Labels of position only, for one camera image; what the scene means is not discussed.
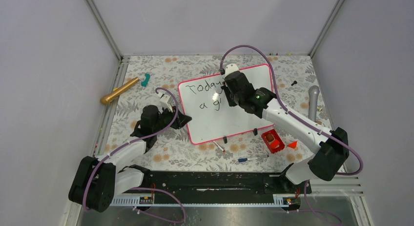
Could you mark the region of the pink framed whiteboard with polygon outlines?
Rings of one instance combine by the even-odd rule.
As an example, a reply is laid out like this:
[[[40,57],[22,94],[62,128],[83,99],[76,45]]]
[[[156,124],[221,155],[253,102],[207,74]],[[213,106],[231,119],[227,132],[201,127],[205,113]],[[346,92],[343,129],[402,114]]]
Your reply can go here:
[[[220,74],[180,82],[179,97],[183,113],[192,120],[187,123],[190,142],[202,144],[230,137],[254,129],[270,127],[271,122],[228,104],[221,85]]]

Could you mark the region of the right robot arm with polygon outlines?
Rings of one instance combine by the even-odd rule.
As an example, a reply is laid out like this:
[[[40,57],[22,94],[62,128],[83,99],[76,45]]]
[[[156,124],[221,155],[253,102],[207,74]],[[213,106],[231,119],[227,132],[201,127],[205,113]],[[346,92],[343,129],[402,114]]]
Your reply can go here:
[[[312,120],[284,105],[272,91],[264,87],[255,89],[240,70],[225,74],[222,89],[230,106],[239,106],[245,112],[283,128],[314,154],[285,168],[280,179],[283,191],[292,193],[307,180],[332,180],[348,158],[349,151],[340,137],[346,134],[344,130],[312,126]]]

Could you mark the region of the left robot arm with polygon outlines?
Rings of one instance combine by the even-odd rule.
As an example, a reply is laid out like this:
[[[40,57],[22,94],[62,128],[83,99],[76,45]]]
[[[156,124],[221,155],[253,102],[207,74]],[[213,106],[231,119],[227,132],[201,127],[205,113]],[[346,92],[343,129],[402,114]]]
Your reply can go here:
[[[143,108],[141,118],[136,122],[130,136],[133,138],[99,157],[84,157],[70,187],[68,199],[87,209],[105,211],[115,196],[132,188],[146,192],[151,188],[151,178],[129,163],[147,153],[156,143],[158,134],[168,128],[181,129],[192,118],[175,106],[161,111],[155,105]]]

